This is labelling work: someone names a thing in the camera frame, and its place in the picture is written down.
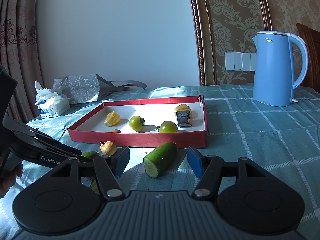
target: kettle lid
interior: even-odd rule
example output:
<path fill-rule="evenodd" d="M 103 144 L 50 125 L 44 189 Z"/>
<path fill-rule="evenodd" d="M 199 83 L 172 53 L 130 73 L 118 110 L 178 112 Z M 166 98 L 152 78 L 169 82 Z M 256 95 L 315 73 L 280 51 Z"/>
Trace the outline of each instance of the kettle lid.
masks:
<path fill-rule="evenodd" d="M 257 32 L 257 34 L 259 34 L 259 33 L 264 33 L 264 34 L 276 34 L 276 35 L 288 36 L 286 33 L 276 32 L 276 31 L 261 31 L 261 32 Z"/>

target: cucumber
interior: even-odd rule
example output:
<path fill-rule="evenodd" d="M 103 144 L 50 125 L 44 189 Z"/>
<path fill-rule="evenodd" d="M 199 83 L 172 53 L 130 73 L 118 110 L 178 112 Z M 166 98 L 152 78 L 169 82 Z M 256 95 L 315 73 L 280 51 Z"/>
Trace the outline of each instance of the cucumber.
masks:
<path fill-rule="evenodd" d="M 150 152 L 143 158 L 146 174 L 151 178 L 159 177 L 173 161 L 177 150 L 175 143 L 167 142 Z"/>
<path fill-rule="evenodd" d="M 99 153 L 97 152 L 86 152 L 86 153 L 82 153 L 81 156 L 87 157 L 89 159 L 94 159 L 96 157 L 99 157 Z"/>

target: metal screw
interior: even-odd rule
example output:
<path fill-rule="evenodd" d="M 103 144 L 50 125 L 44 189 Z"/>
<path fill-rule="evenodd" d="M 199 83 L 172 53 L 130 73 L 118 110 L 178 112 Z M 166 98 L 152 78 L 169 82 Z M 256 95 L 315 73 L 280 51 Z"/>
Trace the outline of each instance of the metal screw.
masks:
<path fill-rule="evenodd" d="M 210 195 L 210 191 L 206 188 L 198 188 L 197 190 L 195 190 L 195 195 L 197 197 L 206 197 Z"/>
<path fill-rule="evenodd" d="M 121 190 L 117 189 L 117 188 L 109 189 L 107 191 L 107 195 L 109 197 L 120 197 L 122 195 L 122 193 L 123 192 Z"/>

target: gray patterned bag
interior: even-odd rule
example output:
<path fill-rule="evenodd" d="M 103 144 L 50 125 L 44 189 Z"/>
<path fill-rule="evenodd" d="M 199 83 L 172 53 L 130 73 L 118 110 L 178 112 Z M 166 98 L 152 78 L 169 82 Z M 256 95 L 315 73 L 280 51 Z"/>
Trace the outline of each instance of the gray patterned bag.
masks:
<path fill-rule="evenodd" d="M 113 82 L 126 83 L 122 86 L 115 86 Z M 135 86 L 145 89 L 145 83 L 126 80 L 126 81 L 107 81 L 97 74 L 65 76 L 53 80 L 53 90 L 58 94 L 65 94 L 70 104 L 100 101 L 110 92 L 128 90 L 128 86 Z"/>

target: starfruit piece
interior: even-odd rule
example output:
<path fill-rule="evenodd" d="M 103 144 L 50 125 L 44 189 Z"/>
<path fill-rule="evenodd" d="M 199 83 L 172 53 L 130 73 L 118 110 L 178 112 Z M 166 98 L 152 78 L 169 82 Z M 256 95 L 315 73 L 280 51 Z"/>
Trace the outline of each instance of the starfruit piece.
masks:
<path fill-rule="evenodd" d="M 190 119 L 192 119 L 192 111 L 190 109 L 189 106 L 187 106 L 186 104 L 181 104 L 179 106 L 177 106 L 173 111 L 174 112 L 179 112 L 179 111 L 188 111 L 190 112 Z"/>
<path fill-rule="evenodd" d="M 112 111 L 110 114 L 107 115 L 107 118 L 104 121 L 106 126 L 114 126 L 120 121 L 120 116 L 115 111 Z"/>

